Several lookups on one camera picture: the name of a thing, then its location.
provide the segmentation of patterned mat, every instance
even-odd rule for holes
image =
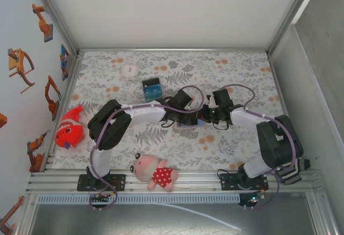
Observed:
[[[123,104],[144,103],[141,82],[123,81],[123,64],[136,63],[139,80],[159,77],[164,96],[175,95],[185,85],[193,84],[210,94],[227,84],[251,87],[256,98],[249,108],[270,116],[282,114],[280,98],[264,53],[219,52],[86,52],[75,84],[69,108],[82,104],[80,123],[84,137],[75,149],[57,148],[53,168],[85,169],[89,164],[91,142],[87,123],[110,99]],[[197,90],[187,89],[195,108],[200,102]],[[244,104],[250,94],[244,88],[228,88],[234,104]],[[113,149],[112,169],[129,169],[135,153],[155,154],[168,165],[182,170],[237,169],[259,154],[255,134],[238,126],[227,131],[211,124],[187,130],[174,126],[164,129],[161,123],[130,126]]]

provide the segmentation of black cable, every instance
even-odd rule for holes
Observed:
[[[213,127],[217,130],[228,130],[230,128],[230,125],[227,123],[227,128],[226,129],[218,129],[217,127],[215,127],[214,122],[213,122]]]
[[[168,128],[168,127],[171,127],[173,124],[174,124],[174,120],[173,120],[173,122],[170,124],[170,125],[168,125],[168,126],[164,126],[166,123],[167,123],[167,121],[165,121],[165,123],[162,123],[161,124],[161,127],[164,127],[164,128]]]

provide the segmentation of clownfish plush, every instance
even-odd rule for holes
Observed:
[[[69,149],[75,147],[82,140],[83,127],[78,123],[82,106],[69,110],[61,120],[58,131],[55,135],[55,142],[58,146]]]

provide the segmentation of robotic arm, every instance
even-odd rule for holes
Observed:
[[[184,108],[191,100],[187,93],[179,90],[168,100],[157,99],[135,106],[121,105],[115,99],[108,101],[88,124],[93,143],[99,144],[92,157],[93,169],[96,173],[88,167],[88,174],[97,179],[97,174],[104,177],[110,172],[111,151],[120,142],[129,125],[165,120],[174,120],[184,125],[194,125],[198,119],[213,125],[224,121],[227,126],[242,126],[255,132],[259,138],[261,155],[239,167],[237,176],[239,185],[243,188],[251,187],[256,177],[292,160],[293,149],[290,139],[277,123],[281,123],[289,133],[295,147],[295,157],[303,155],[302,145],[290,119],[285,115],[274,119],[265,118],[264,115],[260,116],[246,110],[243,105],[234,105],[227,89],[213,92],[212,95],[207,96],[208,102],[201,109],[187,113]],[[114,116],[114,122],[112,124],[110,122],[101,135],[107,119],[114,111],[120,109],[122,111]]]

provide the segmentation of pink plush toy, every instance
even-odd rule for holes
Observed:
[[[178,171],[166,168],[166,160],[159,162],[153,155],[135,155],[136,163],[130,167],[130,171],[141,182],[149,182],[148,190],[153,190],[159,184],[166,192],[173,190],[174,182],[179,177]]]

